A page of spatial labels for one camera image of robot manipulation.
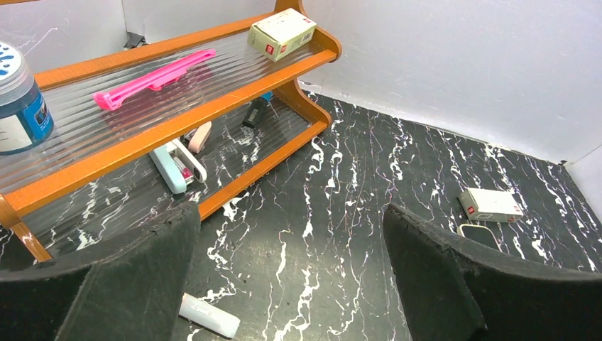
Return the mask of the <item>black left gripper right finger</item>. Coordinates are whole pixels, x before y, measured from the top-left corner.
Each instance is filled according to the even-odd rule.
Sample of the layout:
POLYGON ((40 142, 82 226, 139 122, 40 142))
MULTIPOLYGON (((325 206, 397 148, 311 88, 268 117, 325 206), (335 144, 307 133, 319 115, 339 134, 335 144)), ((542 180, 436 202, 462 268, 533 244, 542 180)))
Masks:
POLYGON ((393 204, 382 225, 412 339, 601 339, 600 274, 503 253, 393 204))

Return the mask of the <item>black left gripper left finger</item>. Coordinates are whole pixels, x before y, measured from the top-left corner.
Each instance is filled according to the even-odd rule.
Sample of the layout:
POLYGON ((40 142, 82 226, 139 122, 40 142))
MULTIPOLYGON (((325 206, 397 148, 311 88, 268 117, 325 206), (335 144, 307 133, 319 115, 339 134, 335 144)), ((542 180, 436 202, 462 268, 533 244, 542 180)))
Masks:
POLYGON ((146 224, 1 272, 2 340, 169 340, 201 218, 186 202, 146 224))

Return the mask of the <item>phone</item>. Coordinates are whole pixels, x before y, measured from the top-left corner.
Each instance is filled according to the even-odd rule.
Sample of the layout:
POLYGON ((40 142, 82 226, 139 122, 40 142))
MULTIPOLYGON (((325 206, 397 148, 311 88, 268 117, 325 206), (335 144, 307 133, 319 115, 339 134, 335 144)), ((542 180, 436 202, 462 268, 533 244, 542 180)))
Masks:
POLYGON ((501 251, 501 248, 497 243, 493 232, 485 226, 475 224, 461 224, 456 228, 456 233, 467 239, 473 240, 492 249, 501 251))

